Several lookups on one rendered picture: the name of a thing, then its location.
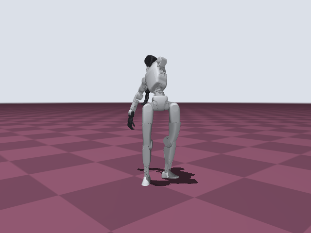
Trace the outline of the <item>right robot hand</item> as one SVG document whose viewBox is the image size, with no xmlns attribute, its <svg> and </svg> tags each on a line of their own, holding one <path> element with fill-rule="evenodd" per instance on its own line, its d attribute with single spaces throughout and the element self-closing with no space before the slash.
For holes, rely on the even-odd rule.
<svg viewBox="0 0 311 233">
<path fill-rule="evenodd" d="M 131 112 L 131 115 L 128 115 L 129 118 L 128 118 L 128 124 L 127 126 L 131 129 L 131 130 L 134 130 L 133 127 L 132 127 L 132 124 L 133 126 L 135 127 L 134 123 L 133 123 L 133 117 L 134 117 L 134 111 Z"/>
</svg>

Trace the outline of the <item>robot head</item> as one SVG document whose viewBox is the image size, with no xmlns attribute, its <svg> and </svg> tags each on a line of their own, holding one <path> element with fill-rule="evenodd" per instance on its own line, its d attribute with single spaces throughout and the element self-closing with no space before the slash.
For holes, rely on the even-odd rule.
<svg viewBox="0 0 311 233">
<path fill-rule="evenodd" d="M 152 56 L 152 55 L 148 55 L 148 56 L 145 58 L 144 62 L 145 62 L 145 64 L 146 64 L 147 67 L 150 67 L 150 66 L 152 65 L 152 63 L 155 62 L 156 60 L 157 60 L 156 57 L 154 57 L 154 56 Z"/>
</svg>

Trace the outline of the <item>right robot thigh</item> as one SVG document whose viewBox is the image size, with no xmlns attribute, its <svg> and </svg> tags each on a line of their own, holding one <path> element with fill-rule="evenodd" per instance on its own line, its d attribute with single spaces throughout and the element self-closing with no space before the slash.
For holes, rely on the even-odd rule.
<svg viewBox="0 0 311 233">
<path fill-rule="evenodd" d="M 153 141 L 151 140 L 153 116 L 154 102 L 145 104 L 142 108 L 142 135 L 143 146 L 148 145 L 149 149 L 153 148 Z"/>
</svg>

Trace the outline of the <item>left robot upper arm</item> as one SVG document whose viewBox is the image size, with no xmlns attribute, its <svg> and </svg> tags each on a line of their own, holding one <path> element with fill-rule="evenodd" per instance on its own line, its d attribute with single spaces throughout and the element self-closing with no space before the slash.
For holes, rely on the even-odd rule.
<svg viewBox="0 0 311 233">
<path fill-rule="evenodd" d="M 165 67 L 166 63 L 167 63 L 167 59 L 165 59 L 164 57 L 159 56 L 158 59 L 155 61 L 157 62 L 160 66 Z M 153 62 L 152 65 L 155 63 Z M 151 66 L 152 66 L 151 65 Z M 146 71 L 148 71 L 150 67 L 146 67 Z"/>
</svg>

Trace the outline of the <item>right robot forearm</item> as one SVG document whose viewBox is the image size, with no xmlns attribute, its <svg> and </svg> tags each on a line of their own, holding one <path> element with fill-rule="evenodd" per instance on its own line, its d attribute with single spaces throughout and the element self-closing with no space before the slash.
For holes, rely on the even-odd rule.
<svg viewBox="0 0 311 233">
<path fill-rule="evenodd" d="M 134 99 L 133 99 L 133 103 L 132 103 L 132 105 L 131 105 L 131 107 L 130 107 L 130 110 L 129 110 L 129 112 L 128 112 L 129 115 L 131 115 L 131 112 L 132 112 L 132 111 L 134 111 L 134 113 L 135 113 L 135 111 L 136 111 L 137 105 L 138 105 L 138 103 L 139 103 L 139 100 L 136 99 L 137 95 L 138 95 L 138 93 L 136 93 L 136 95 L 135 95 L 135 97 L 134 97 Z"/>
</svg>

